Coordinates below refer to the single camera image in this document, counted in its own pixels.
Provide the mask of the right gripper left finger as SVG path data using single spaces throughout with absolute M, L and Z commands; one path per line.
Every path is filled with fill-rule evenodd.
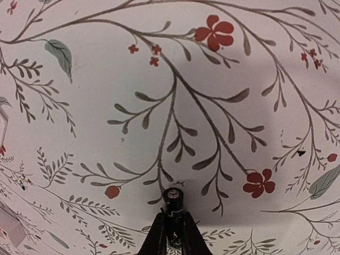
M 166 247 L 165 216 L 163 212 L 159 212 L 139 250 L 139 255 L 165 255 Z

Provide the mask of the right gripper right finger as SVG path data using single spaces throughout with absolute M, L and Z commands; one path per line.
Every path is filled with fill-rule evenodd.
M 209 249 L 189 212 L 184 213 L 184 225 L 182 234 L 182 254 L 187 255 L 206 255 Z

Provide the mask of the black battery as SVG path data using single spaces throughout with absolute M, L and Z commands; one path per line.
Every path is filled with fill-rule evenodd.
M 179 188 L 169 188 L 163 192 L 165 202 L 165 231 L 168 245 L 173 249 L 182 246 L 184 226 L 184 193 Z

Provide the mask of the white remote control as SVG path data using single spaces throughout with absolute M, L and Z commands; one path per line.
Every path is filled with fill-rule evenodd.
M 1 205 L 1 229 L 3 229 L 17 248 L 26 238 L 23 226 L 16 213 L 7 205 Z

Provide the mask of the white remote battery cover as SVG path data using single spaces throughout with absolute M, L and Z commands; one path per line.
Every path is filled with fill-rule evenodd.
M 4 140 L 5 140 L 5 135 L 6 135 L 6 130 L 8 127 L 8 123 L 9 123 L 9 117 L 8 115 L 5 113 L 5 111 L 2 109 L 0 109 L 0 139 L 1 139 L 1 146 L 4 145 Z

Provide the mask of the floral patterned table mat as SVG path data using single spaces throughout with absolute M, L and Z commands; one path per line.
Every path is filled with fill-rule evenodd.
M 9 254 L 339 254 L 339 1 L 1 1 L 1 107 Z

